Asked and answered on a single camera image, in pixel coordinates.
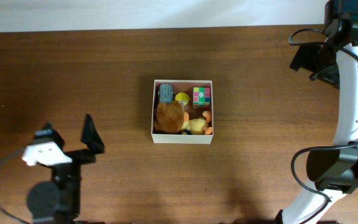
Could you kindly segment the yellow wooden rattle drum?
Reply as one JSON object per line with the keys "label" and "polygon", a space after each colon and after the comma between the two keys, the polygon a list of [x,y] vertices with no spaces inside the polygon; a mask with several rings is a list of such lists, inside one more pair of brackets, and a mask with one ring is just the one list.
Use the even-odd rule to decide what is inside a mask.
{"label": "yellow wooden rattle drum", "polygon": [[179,92],[175,95],[175,99],[177,101],[179,101],[181,104],[183,104],[184,106],[186,106],[189,101],[190,101],[190,97],[187,93],[185,92]]}

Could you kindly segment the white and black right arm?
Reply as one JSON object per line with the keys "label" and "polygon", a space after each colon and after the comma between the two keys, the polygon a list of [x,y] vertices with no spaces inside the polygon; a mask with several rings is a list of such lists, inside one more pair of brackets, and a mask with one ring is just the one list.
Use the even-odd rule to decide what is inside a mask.
{"label": "white and black right arm", "polygon": [[329,0],[322,42],[300,42],[290,68],[339,90],[339,117],[332,146],[304,149],[308,180],[276,223],[320,223],[338,200],[358,189],[358,1]]}

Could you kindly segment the colourful puzzle cube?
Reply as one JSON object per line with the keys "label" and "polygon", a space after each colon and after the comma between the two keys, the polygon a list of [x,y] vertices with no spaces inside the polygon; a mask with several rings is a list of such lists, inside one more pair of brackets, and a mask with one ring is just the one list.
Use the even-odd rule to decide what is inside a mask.
{"label": "colourful puzzle cube", "polygon": [[193,108],[209,108],[211,104],[211,89],[209,87],[193,88]]}

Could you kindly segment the white box with maroon interior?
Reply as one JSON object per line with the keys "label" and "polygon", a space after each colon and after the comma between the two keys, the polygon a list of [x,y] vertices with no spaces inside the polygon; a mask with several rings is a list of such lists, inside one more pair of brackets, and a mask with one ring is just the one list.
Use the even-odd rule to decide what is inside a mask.
{"label": "white box with maroon interior", "polygon": [[151,115],[151,137],[155,144],[211,144],[214,137],[214,132],[210,135],[185,135],[185,134],[165,134],[155,130],[154,121],[155,113],[157,111],[157,92],[161,84],[169,84],[173,87],[174,94],[185,92],[191,98],[193,97],[194,87],[208,87],[210,88],[210,106],[208,110],[212,114],[210,125],[214,126],[214,96],[213,96],[213,82],[211,80],[154,80],[153,86],[153,100],[152,100],[152,115]]}

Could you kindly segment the yellow and grey toy truck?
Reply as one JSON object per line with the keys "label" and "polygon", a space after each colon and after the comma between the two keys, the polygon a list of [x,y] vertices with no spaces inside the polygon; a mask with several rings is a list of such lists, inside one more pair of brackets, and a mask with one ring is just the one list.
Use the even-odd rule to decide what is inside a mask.
{"label": "yellow and grey toy truck", "polygon": [[158,87],[158,102],[171,103],[175,99],[173,94],[173,86],[163,83]]}

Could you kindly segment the cream plush mouse toy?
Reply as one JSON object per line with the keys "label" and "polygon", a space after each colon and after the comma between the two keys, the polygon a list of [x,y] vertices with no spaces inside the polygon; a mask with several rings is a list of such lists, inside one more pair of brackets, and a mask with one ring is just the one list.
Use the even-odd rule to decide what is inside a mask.
{"label": "cream plush mouse toy", "polygon": [[212,113],[210,111],[204,111],[202,117],[196,119],[190,119],[190,115],[184,112],[184,123],[180,132],[186,135],[211,135],[213,133],[213,127],[210,126],[212,120]]}

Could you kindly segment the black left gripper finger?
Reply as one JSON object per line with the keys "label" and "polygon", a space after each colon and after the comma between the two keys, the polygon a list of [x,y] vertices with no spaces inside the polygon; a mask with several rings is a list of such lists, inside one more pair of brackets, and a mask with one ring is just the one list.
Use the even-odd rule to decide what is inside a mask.
{"label": "black left gripper finger", "polygon": [[93,154],[103,154],[105,150],[104,143],[102,142],[93,119],[90,114],[85,114],[82,134],[80,141],[84,143]]}
{"label": "black left gripper finger", "polygon": [[34,134],[33,144],[41,144],[46,142],[54,142],[57,146],[64,146],[65,141],[61,135],[52,128],[52,125],[48,122],[44,124],[41,130],[38,130]]}

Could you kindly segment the brown plush toy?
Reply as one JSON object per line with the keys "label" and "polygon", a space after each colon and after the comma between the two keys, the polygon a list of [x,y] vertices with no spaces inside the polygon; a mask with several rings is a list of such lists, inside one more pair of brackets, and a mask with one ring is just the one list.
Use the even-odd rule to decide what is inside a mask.
{"label": "brown plush toy", "polygon": [[184,108],[179,101],[158,103],[157,111],[155,112],[154,129],[157,132],[176,134],[181,130],[184,120]]}

